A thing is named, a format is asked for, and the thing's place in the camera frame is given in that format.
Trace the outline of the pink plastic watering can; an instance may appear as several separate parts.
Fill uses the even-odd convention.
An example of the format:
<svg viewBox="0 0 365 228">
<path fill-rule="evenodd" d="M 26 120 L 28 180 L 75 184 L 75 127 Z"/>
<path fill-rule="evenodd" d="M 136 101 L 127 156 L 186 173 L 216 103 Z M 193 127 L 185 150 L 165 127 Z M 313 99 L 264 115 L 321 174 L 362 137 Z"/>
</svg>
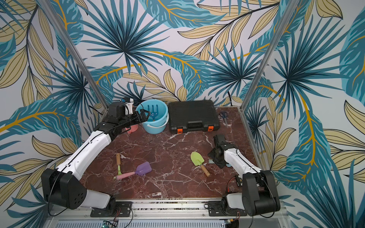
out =
<svg viewBox="0 0 365 228">
<path fill-rule="evenodd" d="M 139 125 L 138 124 L 132 125 L 132 126 L 130 126 L 130 129 L 127 131 L 127 133 L 128 134 L 131 134 L 131 133 L 137 131 L 138 128 L 139 128 Z"/>
</svg>

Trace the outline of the green fork wooden handle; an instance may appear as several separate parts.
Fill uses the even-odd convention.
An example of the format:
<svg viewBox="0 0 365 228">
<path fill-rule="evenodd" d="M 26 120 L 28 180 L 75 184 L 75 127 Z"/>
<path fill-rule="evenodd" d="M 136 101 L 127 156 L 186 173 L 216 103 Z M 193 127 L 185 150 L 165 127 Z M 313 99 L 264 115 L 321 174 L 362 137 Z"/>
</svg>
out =
<svg viewBox="0 0 365 228">
<path fill-rule="evenodd" d="M 114 179 L 116 180 L 118 176 L 122 175 L 121 172 L 121 155 L 119 153 L 116 154 L 116 161 L 117 161 L 117 176 L 114 177 Z"/>
</svg>

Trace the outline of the purple shovel pink handle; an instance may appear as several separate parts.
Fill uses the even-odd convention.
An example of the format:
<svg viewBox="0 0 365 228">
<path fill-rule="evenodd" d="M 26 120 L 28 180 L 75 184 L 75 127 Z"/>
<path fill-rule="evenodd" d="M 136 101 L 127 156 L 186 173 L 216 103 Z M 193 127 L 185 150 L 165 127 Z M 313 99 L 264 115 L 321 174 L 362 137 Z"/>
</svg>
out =
<svg viewBox="0 0 365 228">
<path fill-rule="evenodd" d="M 127 178 L 132 175 L 143 176 L 151 171 L 152 171 L 152 167 L 151 167 L 150 163 L 146 161 L 146 162 L 138 165 L 134 172 L 129 172 L 129 173 L 124 173 L 124 174 L 118 175 L 118 176 L 114 177 L 114 180 L 122 180 L 122 179 Z"/>
</svg>

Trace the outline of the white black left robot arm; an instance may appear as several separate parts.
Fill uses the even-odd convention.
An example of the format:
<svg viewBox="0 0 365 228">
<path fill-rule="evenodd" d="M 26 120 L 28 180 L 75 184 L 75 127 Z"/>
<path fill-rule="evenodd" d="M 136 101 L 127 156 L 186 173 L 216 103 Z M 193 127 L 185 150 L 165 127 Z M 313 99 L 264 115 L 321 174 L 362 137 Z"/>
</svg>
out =
<svg viewBox="0 0 365 228">
<path fill-rule="evenodd" d="M 131 126 L 144 123 L 150 112 L 135 110 L 124 102 L 109 105 L 102 121 L 93 129 L 89 138 L 62 164 L 46 169 L 41 175 L 44 198 L 48 205 L 66 209 L 92 208 L 114 215 L 117 203 L 113 196 L 86 189 L 80 182 L 84 172 L 100 152 Z"/>
</svg>

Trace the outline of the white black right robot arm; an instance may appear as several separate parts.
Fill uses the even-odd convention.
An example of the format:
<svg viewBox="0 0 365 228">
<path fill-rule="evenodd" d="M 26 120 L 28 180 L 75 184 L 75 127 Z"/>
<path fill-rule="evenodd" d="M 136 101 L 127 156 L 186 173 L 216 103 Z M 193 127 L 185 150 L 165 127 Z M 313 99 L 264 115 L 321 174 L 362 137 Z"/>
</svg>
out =
<svg viewBox="0 0 365 228">
<path fill-rule="evenodd" d="M 271 171 L 263 171 L 251 163 L 224 135 L 213 137 L 214 147 L 208 156 L 220 169 L 229 164 L 238 174 L 241 192 L 223 196 L 223 207 L 245 211 L 249 216 L 280 211 L 279 195 Z"/>
</svg>

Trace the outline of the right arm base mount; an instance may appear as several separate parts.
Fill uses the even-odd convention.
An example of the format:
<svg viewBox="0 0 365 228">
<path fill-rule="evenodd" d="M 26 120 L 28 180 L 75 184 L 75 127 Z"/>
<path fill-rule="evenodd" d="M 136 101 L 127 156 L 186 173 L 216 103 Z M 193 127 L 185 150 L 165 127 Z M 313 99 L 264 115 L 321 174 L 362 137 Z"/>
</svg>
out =
<svg viewBox="0 0 365 228">
<path fill-rule="evenodd" d="M 204 208 L 208 210 L 210 217 L 245 217 L 247 212 L 241 209 L 232 209 L 223 201 L 208 201 Z"/>
</svg>

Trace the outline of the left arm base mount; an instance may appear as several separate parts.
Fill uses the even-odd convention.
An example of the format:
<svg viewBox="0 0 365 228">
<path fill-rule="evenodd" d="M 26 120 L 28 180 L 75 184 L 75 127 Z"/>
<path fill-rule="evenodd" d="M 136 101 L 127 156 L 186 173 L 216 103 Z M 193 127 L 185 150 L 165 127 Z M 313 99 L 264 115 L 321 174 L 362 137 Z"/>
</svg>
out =
<svg viewBox="0 0 365 228">
<path fill-rule="evenodd" d="M 133 203 L 131 201 L 116 201 L 105 209 L 92 208 L 91 218 L 117 217 L 127 218 L 131 214 Z"/>
</svg>

